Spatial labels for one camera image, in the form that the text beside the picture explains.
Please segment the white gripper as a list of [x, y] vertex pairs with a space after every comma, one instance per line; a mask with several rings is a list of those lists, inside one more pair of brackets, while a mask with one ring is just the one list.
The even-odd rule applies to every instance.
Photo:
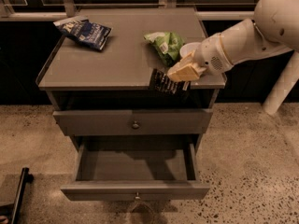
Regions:
[[233, 67], [224, 51], [221, 34], [217, 33], [202, 41], [195, 51], [189, 52], [178, 64], [170, 68], [167, 76], [175, 82], [194, 81], [205, 71], [216, 76]]

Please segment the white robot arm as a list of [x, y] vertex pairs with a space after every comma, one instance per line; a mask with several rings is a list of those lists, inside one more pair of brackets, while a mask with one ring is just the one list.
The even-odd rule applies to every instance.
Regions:
[[251, 19], [203, 40], [167, 76], [175, 82], [194, 81], [290, 50], [299, 50], [299, 0], [259, 0]]

